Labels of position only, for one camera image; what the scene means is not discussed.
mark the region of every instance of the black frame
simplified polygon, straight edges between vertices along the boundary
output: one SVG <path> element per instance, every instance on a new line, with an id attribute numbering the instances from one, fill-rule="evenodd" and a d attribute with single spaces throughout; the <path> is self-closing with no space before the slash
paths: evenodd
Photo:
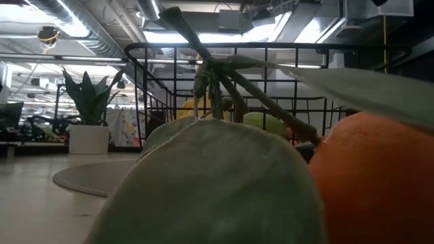
<path id="1" fill-rule="evenodd" d="M 387 60 L 390 60 L 386 64 L 379 64 L 374 70 L 391 70 L 393 65 L 395 63 L 398 63 L 404 59 L 406 59 L 412 52 L 412 50 L 409 47 L 406 46 L 397 46 L 397 45 L 349 45 L 349 44 L 316 44 L 316 43 L 208 43 L 205 44 L 208 48 L 218 47 L 218 48 L 233 48 L 234 53 L 237 53 L 237 49 L 239 48 L 258 48 L 258 49 L 264 49 L 264 60 L 268 59 L 268 50 L 269 49 L 295 49 L 296 50 L 296 63 L 295 66 L 298 66 L 298 50 L 300 49 L 315 49 L 317 52 L 320 52 L 320 54 L 324 55 L 325 62 L 324 65 L 321 66 L 321 68 L 328 68 L 329 59 L 330 59 L 330 50 L 344 50 L 344 51 L 351 51 L 355 52 L 355 64 L 357 68 L 357 65 L 359 64 L 359 60 L 361 58 L 361 55 L 363 51 L 386 51 Z M 173 79 L 161 79 L 157 78 L 154 75 L 152 75 L 151 72 L 149 72 L 144 67 L 148 66 L 148 58 L 149 58 L 149 49 L 158 49 L 158 48 L 174 48 L 175 55 L 174 59 L 171 61 L 174 65 L 174 77 Z M 177 108 L 176 99 L 179 97 L 183 98 L 192 98 L 193 95 L 181 95 L 178 94 L 178 92 L 183 92 L 185 90 L 179 90 L 176 89 L 176 84 L 179 81 L 192 81 L 193 79 L 177 79 L 176 77 L 176 67 L 178 64 L 177 61 L 177 51 L 178 48 L 191 48 L 191 46 L 188 43 L 132 43 L 125 47 L 125 54 L 130 59 L 131 62 L 134 63 L 135 68 L 135 77 L 134 77 L 134 85 L 135 85 L 135 95 L 136 95 L 136 116 L 137 116 L 137 124 L 138 124 L 138 131 L 139 131 L 139 141 L 140 141 L 140 147 L 142 147 L 142 139 L 147 139 L 149 136 L 149 130 L 148 130 L 148 117 L 152 117 L 148 114 L 150 110 L 165 110 L 166 111 L 166 120 L 169 118 L 169 113 L 173 119 L 176 119 L 176 111 L 177 110 L 190 110 L 190 108 Z M 131 54 L 131 51 L 137 50 L 137 49 L 144 49 L 144 58 L 137 58 Z M 196 60 L 188 60 L 188 64 L 197 64 Z M 137 83 L 137 69 L 141 68 L 142 70 L 145 70 L 146 72 L 143 72 L 143 88 L 138 86 Z M 265 71 L 265 74 L 267 74 L 267 67 L 263 68 Z M 165 103 L 156 99 L 154 96 L 148 94 L 148 81 L 154 81 L 162 90 L 165 91 Z M 173 81 L 174 82 L 174 90 L 169 90 L 162 81 Z M 341 113 L 346 112 L 343 107 L 339 106 L 334 108 L 334 104 L 332 101 L 332 107 L 331 109 L 328 109 L 328 101 L 327 98 L 324 97 L 315 97 L 315 98 L 303 98 L 297 96 L 297 84 L 298 81 L 296 79 L 294 80 L 270 80 L 267 79 L 267 76 L 264 76 L 264 79 L 252 79 L 251 81 L 259 81 L 264 82 L 264 93 L 267 93 L 267 82 L 294 82 L 294 96 L 290 97 L 271 97 L 272 99 L 278 101 L 278 100 L 291 100 L 292 101 L 292 109 L 287 110 L 288 112 L 291 112 L 294 116 L 296 116 L 297 113 L 307 113 L 308 120 L 309 119 L 309 113 L 310 112 L 322 112 L 323 113 L 323 121 L 322 121 L 322 130 L 321 133 L 324 136 L 326 133 L 326 129 L 329 129 L 332 127 L 332 118 L 333 113 L 338 113 L 338 119 L 340 119 Z M 144 102 L 148 101 L 148 97 L 151 99 L 151 106 L 147 107 L 147 104 L 144 106 L 144 112 L 139 111 L 138 109 L 138 90 L 142 91 L 144 94 Z M 252 99 L 251 96 L 244 96 L 246 99 L 246 102 L 248 102 L 249 99 Z M 156 106 L 153 106 L 152 101 L 155 100 Z M 323 100 L 324 101 L 324 107 L 321 110 L 312 110 L 309 109 L 309 100 Z M 306 101 L 307 103 L 307 109 L 306 110 L 299 110 L 297 109 L 297 101 Z M 204 111 L 209 110 L 210 108 L 206 108 L 206 99 L 204 99 Z M 263 112 L 264 117 L 265 113 L 268 111 L 267 108 L 249 108 L 249 111 L 260 111 Z M 331 119 L 330 119 L 330 125 L 326 127 L 326 117 L 327 113 L 331 113 Z M 141 134 L 140 131 L 140 114 L 145 116 L 144 120 L 144 126 L 145 126 L 145 135 L 144 137 Z"/>

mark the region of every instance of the green plant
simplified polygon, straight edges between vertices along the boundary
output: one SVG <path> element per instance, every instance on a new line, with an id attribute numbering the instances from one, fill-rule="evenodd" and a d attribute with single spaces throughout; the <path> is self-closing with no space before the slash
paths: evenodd
<path id="1" fill-rule="evenodd" d="M 96 85 L 92 85 L 87 72 L 83 74 L 81 84 L 74 82 L 73 78 L 63 70 L 65 78 L 66 92 L 74 100 L 75 106 L 80 113 L 81 120 L 84 125 L 97 125 L 101 120 L 101 115 L 106 110 L 107 105 L 115 97 L 115 94 L 110 98 L 111 88 L 121 80 L 123 70 L 119 71 L 113 78 L 111 84 L 106 87 L 106 76 L 101 79 Z"/>

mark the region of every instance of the lamp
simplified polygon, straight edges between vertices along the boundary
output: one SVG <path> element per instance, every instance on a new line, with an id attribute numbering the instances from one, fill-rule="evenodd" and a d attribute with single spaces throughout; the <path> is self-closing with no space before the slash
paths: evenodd
<path id="1" fill-rule="evenodd" d="M 30 80 L 30 84 L 39 87 L 39 86 L 41 85 L 41 83 L 40 83 L 40 79 L 39 79 L 39 78 L 32 78 L 32 79 Z"/>
<path id="2" fill-rule="evenodd" d="M 125 82 L 122 80 L 122 81 L 119 81 L 118 83 L 117 83 L 117 86 L 116 86 L 117 88 L 119 88 L 119 89 L 125 89 Z"/>
<path id="3" fill-rule="evenodd" d="M 378 7 L 380 7 L 381 5 L 383 5 L 387 2 L 387 0 L 371 0 L 371 1 L 372 1 L 372 3 L 377 5 Z"/>

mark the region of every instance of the curtain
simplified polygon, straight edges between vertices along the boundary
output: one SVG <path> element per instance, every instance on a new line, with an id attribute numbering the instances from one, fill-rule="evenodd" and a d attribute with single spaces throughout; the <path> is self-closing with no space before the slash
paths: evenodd
<path id="1" fill-rule="evenodd" d="M 106 122 L 115 146 L 140 146 L 135 110 L 110 109 Z M 144 137 L 144 115 L 140 115 L 140 131 Z"/>

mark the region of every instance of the white planter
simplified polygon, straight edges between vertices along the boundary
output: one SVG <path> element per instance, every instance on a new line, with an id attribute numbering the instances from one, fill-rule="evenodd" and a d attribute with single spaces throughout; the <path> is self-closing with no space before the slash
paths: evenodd
<path id="1" fill-rule="evenodd" d="M 109 151 L 108 127 L 93 125 L 72 125 L 69 138 L 69 153 L 98 155 Z"/>

